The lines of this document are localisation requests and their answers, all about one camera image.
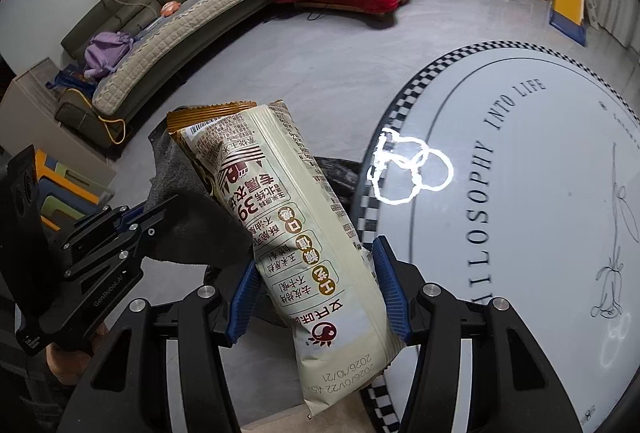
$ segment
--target cable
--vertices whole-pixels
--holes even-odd
[[[82,93],[80,90],[76,90],[75,88],[67,88],[66,89],[67,92],[76,92],[78,95],[80,95],[80,97],[82,97],[82,100],[84,100],[84,103],[92,109],[94,109],[94,106],[92,106],[92,104],[88,101],[88,99],[84,96],[84,93]],[[98,117],[98,119],[100,120],[100,122],[102,123],[102,125],[104,126],[104,129],[107,130],[107,135],[109,135],[109,139],[111,140],[111,142],[113,142],[116,146],[119,146],[120,144],[122,144],[127,136],[127,123],[125,122],[125,120],[123,118],[117,118],[115,120],[109,120],[108,118],[102,118],[100,115],[98,115],[96,113],[96,116]],[[111,136],[111,131],[109,130],[109,126],[107,126],[108,124],[116,124],[116,123],[122,123],[122,138],[120,139],[120,141],[116,142],[115,139]]]
[[[322,10],[318,13],[318,15],[316,15],[315,18],[312,18],[311,16],[313,15],[313,12],[310,12],[309,15],[306,17],[307,21],[317,21],[321,18],[324,17],[324,11],[327,9],[327,7],[329,6],[328,3],[325,4],[324,7],[322,7]]]
[[[116,3],[120,3],[121,5],[128,5],[128,6],[132,6],[132,7],[144,7],[144,8],[148,8],[149,10],[151,10],[151,12],[153,12],[153,13],[154,13],[154,16],[155,16],[155,17],[158,17],[158,16],[160,15],[159,13],[156,13],[156,11],[155,11],[155,10],[153,10],[153,9],[151,8],[151,5],[145,5],[145,4],[143,4],[143,3],[127,3],[126,1],[120,1],[120,0],[112,0],[112,1],[115,1]]]

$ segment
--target yellow cable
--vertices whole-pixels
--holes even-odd
[[[84,100],[86,105],[89,108],[91,108],[92,110],[94,109],[94,106],[92,106],[92,104],[84,96],[84,93],[82,93],[80,90],[76,90],[75,88],[67,88],[66,91],[67,92],[76,92],[76,93],[78,93],[80,95],[80,97],[82,97],[82,100]],[[107,135],[109,135],[109,139],[111,140],[111,142],[113,142],[116,146],[119,146],[120,144],[122,144],[124,142],[126,136],[127,136],[127,123],[125,122],[125,120],[123,118],[117,118],[115,120],[109,120],[108,118],[102,118],[97,113],[96,113],[96,116],[98,117],[100,122],[104,125],[104,129],[107,130]],[[120,139],[119,142],[116,142],[114,140],[114,138],[111,136],[111,131],[109,130],[109,126],[107,126],[107,123],[116,124],[118,122],[122,123],[122,138]]]

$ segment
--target round table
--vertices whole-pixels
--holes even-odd
[[[640,121],[588,68],[520,42],[454,50],[393,100],[364,161],[352,220],[366,247],[457,298],[507,298],[558,374],[585,432],[640,365]],[[417,350],[363,392],[392,431]],[[454,433],[466,431],[462,345]]]

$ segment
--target gray floor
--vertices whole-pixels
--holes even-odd
[[[282,98],[312,153],[361,161],[386,106],[416,72],[454,48],[487,40],[530,42],[567,54],[640,113],[638,57],[591,28],[589,46],[577,45],[549,26],[548,9],[542,0],[410,0],[390,26],[335,12],[313,22],[301,13],[259,24],[204,65],[140,129],[117,162],[112,204],[146,199],[155,174],[146,136],[177,106]],[[143,266],[145,278],[130,299],[174,301],[202,280],[201,267],[152,260]],[[254,320],[223,352],[223,362],[241,424],[302,402],[288,331]]]

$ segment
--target snack bag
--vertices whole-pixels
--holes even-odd
[[[167,126],[212,196],[254,237],[256,267],[293,333],[311,415],[385,369],[402,344],[369,253],[286,105],[174,111]]]

